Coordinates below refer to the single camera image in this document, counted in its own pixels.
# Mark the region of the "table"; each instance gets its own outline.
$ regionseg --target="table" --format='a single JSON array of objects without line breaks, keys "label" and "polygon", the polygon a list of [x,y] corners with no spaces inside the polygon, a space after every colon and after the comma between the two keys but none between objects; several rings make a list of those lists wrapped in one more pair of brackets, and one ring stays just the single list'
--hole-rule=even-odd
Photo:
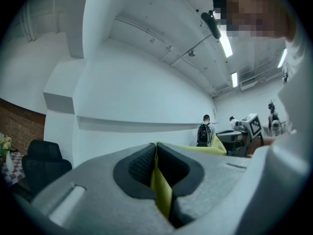
[{"label": "table", "polygon": [[20,152],[11,152],[10,155],[14,165],[14,171],[9,171],[6,167],[6,163],[3,163],[1,167],[1,175],[6,181],[8,187],[11,187],[25,177],[24,170],[22,168],[23,155]]}]

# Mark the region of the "black office chair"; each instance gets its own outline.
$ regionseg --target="black office chair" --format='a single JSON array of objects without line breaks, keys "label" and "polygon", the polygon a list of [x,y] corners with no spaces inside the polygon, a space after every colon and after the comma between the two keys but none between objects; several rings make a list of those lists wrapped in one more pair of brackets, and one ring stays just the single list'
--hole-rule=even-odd
[{"label": "black office chair", "polygon": [[22,157],[22,167],[33,196],[47,185],[72,170],[69,161],[62,159],[57,143],[33,140]]}]

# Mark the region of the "backpack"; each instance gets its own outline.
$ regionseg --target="backpack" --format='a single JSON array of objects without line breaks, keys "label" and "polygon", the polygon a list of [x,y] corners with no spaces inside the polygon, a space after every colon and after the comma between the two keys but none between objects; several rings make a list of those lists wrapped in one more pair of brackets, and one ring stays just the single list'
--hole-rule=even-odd
[{"label": "backpack", "polygon": [[197,146],[211,146],[211,141],[213,137],[212,129],[209,127],[209,124],[202,124],[198,129],[198,139]]},{"label": "backpack", "polygon": [[278,115],[273,114],[273,116],[272,116],[272,122],[273,122],[274,120],[278,120],[278,121],[279,121]]}]

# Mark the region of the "brick wall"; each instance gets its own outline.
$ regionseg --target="brick wall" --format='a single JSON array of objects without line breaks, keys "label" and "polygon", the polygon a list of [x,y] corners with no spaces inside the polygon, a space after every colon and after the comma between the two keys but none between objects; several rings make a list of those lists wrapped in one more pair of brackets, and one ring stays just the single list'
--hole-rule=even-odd
[{"label": "brick wall", "polygon": [[12,138],[22,154],[32,140],[44,140],[45,115],[11,104],[0,98],[0,132]]}]

